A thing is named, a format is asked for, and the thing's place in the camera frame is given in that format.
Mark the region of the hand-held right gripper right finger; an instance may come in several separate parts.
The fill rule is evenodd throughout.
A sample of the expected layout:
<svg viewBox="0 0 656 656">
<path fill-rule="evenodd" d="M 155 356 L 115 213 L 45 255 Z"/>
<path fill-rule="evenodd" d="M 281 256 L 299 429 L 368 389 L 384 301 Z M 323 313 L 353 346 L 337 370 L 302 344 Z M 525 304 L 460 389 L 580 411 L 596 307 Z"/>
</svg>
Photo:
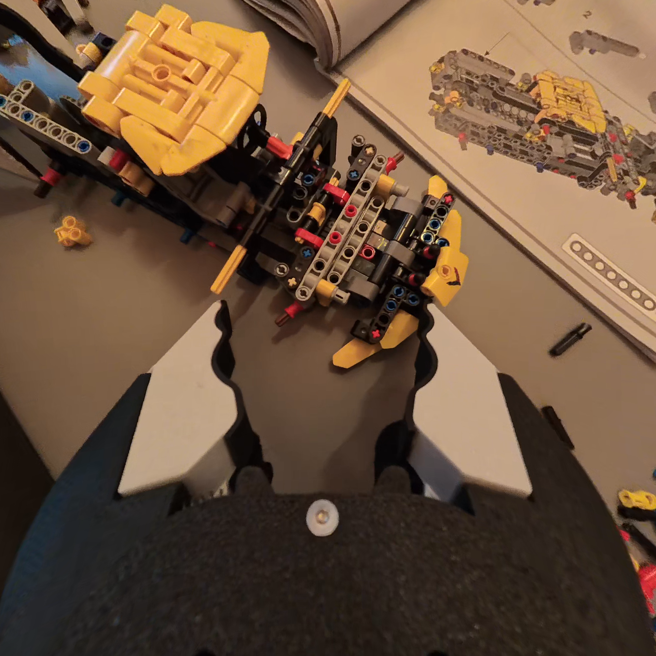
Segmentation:
<svg viewBox="0 0 656 656">
<path fill-rule="evenodd" d="M 521 499 L 532 484 L 495 365 L 429 303 L 430 366 L 409 398 L 408 461 L 425 496 L 453 502 L 475 485 Z"/>
</svg>

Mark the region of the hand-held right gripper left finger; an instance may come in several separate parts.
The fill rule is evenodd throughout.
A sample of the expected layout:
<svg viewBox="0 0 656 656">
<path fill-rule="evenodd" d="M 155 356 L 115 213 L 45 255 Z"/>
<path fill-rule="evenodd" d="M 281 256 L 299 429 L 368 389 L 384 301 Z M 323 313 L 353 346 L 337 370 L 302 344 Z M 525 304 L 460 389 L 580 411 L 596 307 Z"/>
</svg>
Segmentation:
<svg viewBox="0 0 656 656">
<path fill-rule="evenodd" d="M 231 336 L 219 300 L 152 366 L 119 495 L 182 483 L 191 496 L 216 496 L 227 486 L 227 436 L 240 414 Z"/>
</svg>

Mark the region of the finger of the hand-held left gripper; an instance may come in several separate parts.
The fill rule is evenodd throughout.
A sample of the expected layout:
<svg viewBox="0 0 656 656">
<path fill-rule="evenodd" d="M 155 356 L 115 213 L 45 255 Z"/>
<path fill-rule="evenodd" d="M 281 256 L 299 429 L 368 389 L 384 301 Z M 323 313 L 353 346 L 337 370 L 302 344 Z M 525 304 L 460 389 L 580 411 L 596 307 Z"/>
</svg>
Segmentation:
<svg viewBox="0 0 656 656">
<path fill-rule="evenodd" d="M 85 5 L 1 5 L 1 75 L 33 81 L 47 96 L 77 99 L 86 44 Z"/>
</svg>

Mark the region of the small black yellow toy subassembly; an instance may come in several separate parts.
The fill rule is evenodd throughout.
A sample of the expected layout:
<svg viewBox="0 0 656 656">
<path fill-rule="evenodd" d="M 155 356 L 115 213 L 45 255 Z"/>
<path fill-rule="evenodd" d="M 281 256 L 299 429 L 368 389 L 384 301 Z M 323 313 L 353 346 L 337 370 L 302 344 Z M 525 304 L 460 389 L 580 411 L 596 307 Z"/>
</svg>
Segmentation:
<svg viewBox="0 0 656 656">
<path fill-rule="evenodd" d="M 462 218 L 446 181 L 433 175 L 420 201 L 398 197 L 383 211 L 346 275 L 354 303 L 371 309 L 358 320 L 332 365 L 355 367 L 413 335 L 428 302 L 447 306 L 464 283 L 468 257 L 461 251 Z"/>
</svg>

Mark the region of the partly built yellow toy car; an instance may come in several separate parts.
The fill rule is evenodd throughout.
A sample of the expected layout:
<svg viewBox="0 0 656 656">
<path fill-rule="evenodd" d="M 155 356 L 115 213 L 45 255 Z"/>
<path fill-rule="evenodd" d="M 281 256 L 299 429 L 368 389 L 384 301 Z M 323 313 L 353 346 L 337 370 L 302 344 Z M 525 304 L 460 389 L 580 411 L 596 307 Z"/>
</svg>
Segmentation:
<svg viewBox="0 0 656 656">
<path fill-rule="evenodd" d="M 270 51 L 261 31 L 197 22 L 163 4 L 153 15 L 135 11 L 119 39 L 96 32 L 77 51 L 79 97 L 49 98 L 97 158 L 62 153 L 1 116 L 49 159 L 38 197 L 73 173 L 177 223 L 186 239 L 210 243 L 200 232 L 213 227 L 231 253 L 212 293 L 223 294 L 236 274 L 273 277 L 291 299 L 278 325 L 316 304 L 362 306 L 346 275 L 407 190 L 390 175 L 402 153 L 389 157 L 362 135 L 351 141 L 348 166 L 335 166 L 345 84 L 309 127 L 283 140 L 260 102 Z"/>
</svg>

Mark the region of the grey desk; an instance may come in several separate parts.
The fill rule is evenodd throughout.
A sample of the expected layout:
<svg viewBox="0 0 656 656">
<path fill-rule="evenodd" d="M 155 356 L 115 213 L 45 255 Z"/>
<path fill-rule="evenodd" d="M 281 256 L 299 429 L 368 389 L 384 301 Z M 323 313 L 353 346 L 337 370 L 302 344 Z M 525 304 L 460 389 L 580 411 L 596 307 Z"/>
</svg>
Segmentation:
<svg viewBox="0 0 656 656">
<path fill-rule="evenodd" d="M 213 303 L 227 252 L 183 245 L 153 213 L 111 204 L 100 185 L 67 178 L 46 199 L 1 171 L 1 390 L 53 478 L 135 378 Z M 538 407 L 553 406 L 604 501 L 655 492 L 655 364 L 506 239 L 456 188 L 463 290 L 449 320 Z M 66 249 L 65 216 L 94 243 Z M 402 416 L 419 341 L 411 337 L 342 371 L 354 308 L 316 308 L 278 329 L 277 286 L 235 277 L 225 290 L 247 414 L 278 493 L 367 493 L 379 432 Z M 548 350 L 586 322 L 560 357 Z"/>
</svg>

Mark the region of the black toy pin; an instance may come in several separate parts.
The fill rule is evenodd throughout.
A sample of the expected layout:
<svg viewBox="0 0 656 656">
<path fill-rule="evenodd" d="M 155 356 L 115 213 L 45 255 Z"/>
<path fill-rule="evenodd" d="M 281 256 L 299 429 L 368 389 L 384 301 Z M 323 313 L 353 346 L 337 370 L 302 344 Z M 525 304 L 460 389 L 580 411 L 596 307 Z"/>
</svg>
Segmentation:
<svg viewBox="0 0 656 656">
<path fill-rule="evenodd" d="M 574 329 L 567 332 L 560 340 L 558 340 L 549 350 L 550 357 L 560 357 L 564 355 L 569 349 L 573 348 L 592 330 L 593 326 L 589 323 L 583 322 L 576 326 Z"/>
<path fill-rule="evenodd" d="M 575 446 L 568 434 L 568 431 L 565 429 L 562 420 L 556 413 L 556 410 L 553 406 L 544 406 L 541 408 L 541 413 L 545 418 L 545 421 L 553 429 L 555 434 L 558 436 L 559 440 L 568 448 L 570 451 L 575 450 Z"/>
</svg>

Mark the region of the yellow toy connector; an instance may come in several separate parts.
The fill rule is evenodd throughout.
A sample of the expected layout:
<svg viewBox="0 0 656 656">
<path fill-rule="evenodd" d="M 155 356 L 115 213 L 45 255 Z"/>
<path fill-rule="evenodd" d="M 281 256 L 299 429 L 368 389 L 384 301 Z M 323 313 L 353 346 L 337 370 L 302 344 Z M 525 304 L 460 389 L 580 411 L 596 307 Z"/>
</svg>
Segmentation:
<svg viewBox="0 0 656 656">
<path fill-rule="evenodd" d="M 71 215 L 63 217 L 53 233 L 58 244 L 66 249 L 86 248 L 94 243 L 85 222 Z"/>
</svg>

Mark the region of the scatter of small colourful toy pieces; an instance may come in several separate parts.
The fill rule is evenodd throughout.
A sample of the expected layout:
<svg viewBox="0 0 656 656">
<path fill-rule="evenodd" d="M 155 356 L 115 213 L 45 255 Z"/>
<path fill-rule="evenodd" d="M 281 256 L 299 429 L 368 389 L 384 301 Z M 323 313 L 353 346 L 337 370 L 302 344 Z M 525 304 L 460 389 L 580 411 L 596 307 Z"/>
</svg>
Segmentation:
<svg viewBox="0 0 656 656">
<path fill-rule="evenodd" d="M 629 550 L 647 612 L 655 627 L 655 542 L 638 527 L 648 523 L 655 527 L 655 494 L 644 490 L 621 489 L 617 494 L 620 536 Z"/>
</svg>

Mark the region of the open instruction booklet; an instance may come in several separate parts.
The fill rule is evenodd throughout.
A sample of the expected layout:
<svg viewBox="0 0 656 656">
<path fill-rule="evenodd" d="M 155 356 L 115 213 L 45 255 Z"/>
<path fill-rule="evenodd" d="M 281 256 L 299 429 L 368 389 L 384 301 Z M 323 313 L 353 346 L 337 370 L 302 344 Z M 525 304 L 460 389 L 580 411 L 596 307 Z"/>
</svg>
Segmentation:
<svg viewBox="0 0 656 656">
<path fill-rule="evenodd" d="M 247 1 L 655 360 L 654 1 Z"/>
</svg>

